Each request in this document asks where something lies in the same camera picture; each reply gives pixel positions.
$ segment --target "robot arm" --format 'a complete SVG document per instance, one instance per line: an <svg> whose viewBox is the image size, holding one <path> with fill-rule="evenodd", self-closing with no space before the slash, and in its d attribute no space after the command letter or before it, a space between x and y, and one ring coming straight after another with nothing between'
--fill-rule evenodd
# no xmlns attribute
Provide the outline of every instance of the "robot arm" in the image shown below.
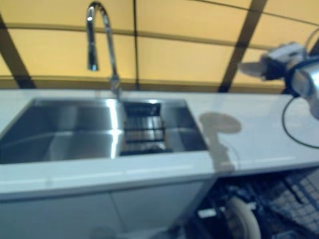
<svg viewBox="0 0 319 239"><path fill-rule="evenodd" d="M259 62L240 63L244 74L263 80L284 79L288 92L303 97L319 120L319 57L309 57L298 43L281 45L261 56Z"/></svg>

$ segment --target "yellow wall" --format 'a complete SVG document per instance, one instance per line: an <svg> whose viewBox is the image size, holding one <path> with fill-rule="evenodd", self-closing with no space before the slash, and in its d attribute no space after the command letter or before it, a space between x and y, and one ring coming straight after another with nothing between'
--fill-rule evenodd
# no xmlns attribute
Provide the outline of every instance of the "yellow wall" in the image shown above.
<svg viewBox="0 0 319 239"><path fill-rule="evenodd" d="M115 33L122 82L133 85L138 77L141 89L169 90L174 85L173 90L212 92L222 82L251 4L251 0L136 0L135 51L134 1L101 2ZM90 87L90 82L96 87L110 75L100 16L96 21L100 71L86 69L85 13L89 3L0 1L3 21L37 87L67 87L56 82L72 81L70 87ZM304 43L319 26L317 9L318 0L268 0L244 61L257 61L265 53L260 49L291 41ZM1 55L0 87L17 87ZM230 91L279 93L283 88L282 81L264 83L237 72Z"/></svg>

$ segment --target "yellow panel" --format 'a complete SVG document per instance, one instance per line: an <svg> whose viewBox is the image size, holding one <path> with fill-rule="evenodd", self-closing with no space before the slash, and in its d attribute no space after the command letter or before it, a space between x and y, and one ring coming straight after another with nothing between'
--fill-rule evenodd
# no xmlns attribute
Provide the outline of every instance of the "yellow panel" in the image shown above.
<svg viewBox="0 0 319 239"><path fill-rule="evenodd" d="M0 76L11 76L11 75L12 75L11 71L9 70L2 55L0 54Z"/></svg>
<svg viewBox="0 0 319 239"><path fill-rule="evenodd" d="M262 54L266 53L264 50L247 49L242 62L257 62ZM260 78L251 77L237 71L232 86L258 86L258 87L280 87L284 86L284 81L262 81Z"/></svg>
<svg viewBox="0 0 319 239"><path fill-rule="evenodd" d="M275 16L262 15L251 44L277 47L292 41L304 44L316 27Z"/></svg>
<svg viewBox="0 0 319 239"><path fill-rule="evenodd" d="M91 0L1 0L5 23L85 26L86 9ZM133 29L132 0L101 0L115 29ZM97 26L102 26L100 15Z"/></svg>
<svg viewBox="0 0 319 239"><path fill-rule="evenodd" d="M236 42L247 11L186 0L139 0L138 31Z"/></svg>
<svg viewBox="0 0 319 239"><path fill-rule="evenodd" d="M145 80L221 82L233 47L138 38L141 83Z"/></svg>
<svg viewBox="0 0 319 239"><path fill-rule="evenodd" d="M10 35L30 75L109 76L105 34L96 34L100 71L87 70L85 32L10 29ZM120 77L135 78L134 38L114 36Z"/></svg>
<svg viewBox="0 0 319 239"><path fill-rule="evenodd" d="M218 2L223 4L228 4L232 6L239 6L244 8L249 8L251 0L207 0L211 2Z"/></svg>
<svg viewBox="0 0 319 239"><path fill-rule="evenodd" d="M319 23L318 0L268 0L265 12Z"/></svg>

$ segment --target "dishwasher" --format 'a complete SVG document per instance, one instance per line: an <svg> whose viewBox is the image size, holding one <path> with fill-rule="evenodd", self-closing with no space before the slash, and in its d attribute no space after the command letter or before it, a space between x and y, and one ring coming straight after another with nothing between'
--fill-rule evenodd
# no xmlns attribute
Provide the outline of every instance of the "dishwasher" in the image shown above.
<svg viewBox="0 0 319 239"><path fill-rule="evenodd" d="M319 239L319 168L220 178L187 239Z"/></svg>

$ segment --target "dish drying rack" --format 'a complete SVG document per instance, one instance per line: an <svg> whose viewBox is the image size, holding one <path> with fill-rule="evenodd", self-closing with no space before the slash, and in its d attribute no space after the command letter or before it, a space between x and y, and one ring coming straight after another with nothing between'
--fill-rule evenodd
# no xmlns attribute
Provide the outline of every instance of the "dish drying rack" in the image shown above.
<svg viewBox="0 0 319 239"><path fill-rule="evenodd" d="M125 140L121 155L172 152L165 139L160 104L125 103Z"/></svg>

